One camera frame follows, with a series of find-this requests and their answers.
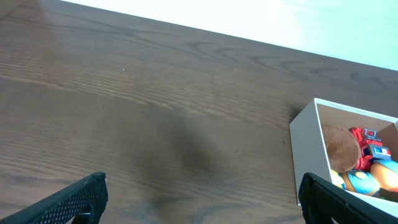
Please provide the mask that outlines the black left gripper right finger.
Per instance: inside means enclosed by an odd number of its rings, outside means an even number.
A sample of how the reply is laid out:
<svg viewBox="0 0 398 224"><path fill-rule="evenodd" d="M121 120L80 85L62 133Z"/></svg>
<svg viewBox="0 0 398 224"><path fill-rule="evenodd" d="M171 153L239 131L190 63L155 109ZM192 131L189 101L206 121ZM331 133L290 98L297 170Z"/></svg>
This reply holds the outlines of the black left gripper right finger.
<svg viewBox="0 0 398 224"><path fill-rule="evenodd" d="M397 218L307 172L298 199L307 224L315 223L397 223Z"/></svg>

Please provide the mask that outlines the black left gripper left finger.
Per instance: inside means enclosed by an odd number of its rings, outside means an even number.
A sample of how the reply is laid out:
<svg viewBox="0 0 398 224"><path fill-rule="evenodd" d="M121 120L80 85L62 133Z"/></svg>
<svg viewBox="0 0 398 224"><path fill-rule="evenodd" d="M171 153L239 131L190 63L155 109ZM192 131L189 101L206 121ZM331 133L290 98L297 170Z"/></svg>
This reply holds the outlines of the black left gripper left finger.
<svg viewBox="0 0 398 224"><path fill-rule="evenodd" d="M1 219L1 224L89 223L100 221L108 203L106 174L95 172L41 201Z"/></svg>

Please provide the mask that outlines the yellow patterned ball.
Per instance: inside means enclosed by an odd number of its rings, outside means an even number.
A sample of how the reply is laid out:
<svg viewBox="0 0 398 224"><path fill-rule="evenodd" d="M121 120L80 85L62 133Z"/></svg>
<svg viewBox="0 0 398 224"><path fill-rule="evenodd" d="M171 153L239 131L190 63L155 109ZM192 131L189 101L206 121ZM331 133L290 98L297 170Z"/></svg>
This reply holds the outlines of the yellow patterned ball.
<svg viewBox="0 0 398 224"><path fill-rule="evenodd" d="M334 184L335 186L337 186L343 190L346 189L345 182L344 182L341 174L335 170L331 170L331 181L332 181L332 184Z"/></svg>

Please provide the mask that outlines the brown plush toy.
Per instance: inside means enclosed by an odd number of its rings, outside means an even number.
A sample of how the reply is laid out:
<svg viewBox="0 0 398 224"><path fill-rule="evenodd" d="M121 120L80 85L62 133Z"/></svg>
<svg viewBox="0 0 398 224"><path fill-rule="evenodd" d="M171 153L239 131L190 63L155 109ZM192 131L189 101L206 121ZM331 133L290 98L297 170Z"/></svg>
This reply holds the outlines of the brown plush toy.
<svg viewBox="0 0 398 224"><path fill-rule="evenodd" d="M354 169L362 152L353 134L346 128L328 123L321 124L321 128L331 169L337 173Z"/></svg>

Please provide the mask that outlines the white cardboard box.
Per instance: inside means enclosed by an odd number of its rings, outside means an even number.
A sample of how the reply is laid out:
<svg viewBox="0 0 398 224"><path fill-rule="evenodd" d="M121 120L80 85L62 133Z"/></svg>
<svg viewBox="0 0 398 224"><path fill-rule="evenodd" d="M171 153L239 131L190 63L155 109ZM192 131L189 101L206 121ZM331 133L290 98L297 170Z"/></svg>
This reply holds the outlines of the white cardboard box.
<svg viewBox="0 0 398 224"><path fill-rule="evenodd" d="M303 175L307 172L312 172L332 183L332 169L328 162L321 128L323 123L348 130L351 128L376 130L383 145L391 151L391 160L397 162L397 118L315 98L289 124L297 187L300 187ZM368 196L344 191L393 217L397 216L397 192L380 189L373 196Z"/></svg>

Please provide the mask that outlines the orange blue duck toy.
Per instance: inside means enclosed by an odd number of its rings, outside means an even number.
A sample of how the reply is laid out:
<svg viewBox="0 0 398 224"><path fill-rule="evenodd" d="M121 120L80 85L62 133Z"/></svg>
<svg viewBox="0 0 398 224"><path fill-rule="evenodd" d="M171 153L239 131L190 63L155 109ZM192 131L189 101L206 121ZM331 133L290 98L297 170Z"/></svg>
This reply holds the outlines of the orange blue duck toy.
<svg viewBox="0 0 398 224"><path fill-rule="evenodd" d="M344 189L358 194L373 196L380 189L397 192L397 162L375 160L370 172L349 170L341 174Z"/></svg>

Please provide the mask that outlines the red toy fire truck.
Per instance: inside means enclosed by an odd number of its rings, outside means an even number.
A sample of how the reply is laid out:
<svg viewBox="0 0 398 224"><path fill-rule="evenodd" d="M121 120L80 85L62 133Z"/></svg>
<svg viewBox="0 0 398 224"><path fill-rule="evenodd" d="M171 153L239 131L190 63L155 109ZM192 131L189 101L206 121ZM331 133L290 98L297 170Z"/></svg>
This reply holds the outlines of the red toy fire truck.
<svg viewBox="0 0 398 224"><path fill-rule="evenodd" d="M354 167L355 170L369 172L375 160L391 160L391 151L384 146L381 138L377 136L377 131L367 128L349 129L355 140L358 142L361 157Z"/></svg>

